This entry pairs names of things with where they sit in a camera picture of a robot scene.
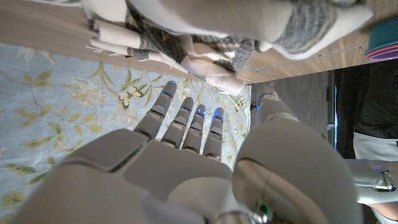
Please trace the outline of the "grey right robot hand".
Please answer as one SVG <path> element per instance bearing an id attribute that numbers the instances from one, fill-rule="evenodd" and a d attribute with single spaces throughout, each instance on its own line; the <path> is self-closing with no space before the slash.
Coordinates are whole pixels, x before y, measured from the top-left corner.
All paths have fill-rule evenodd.
<path id="1" fill-rule="evenodd" d="M 221 108 L 204 135 L 205 107 L 186 99 L 155 139 L 176 89 L 168 82 L 133 130 L 112 131 L 60 161 L 11 223 L 362 222 L 347 162 L 274 89 L 260 92 L 259 124 L 233 167 L 221 161 Z"/>

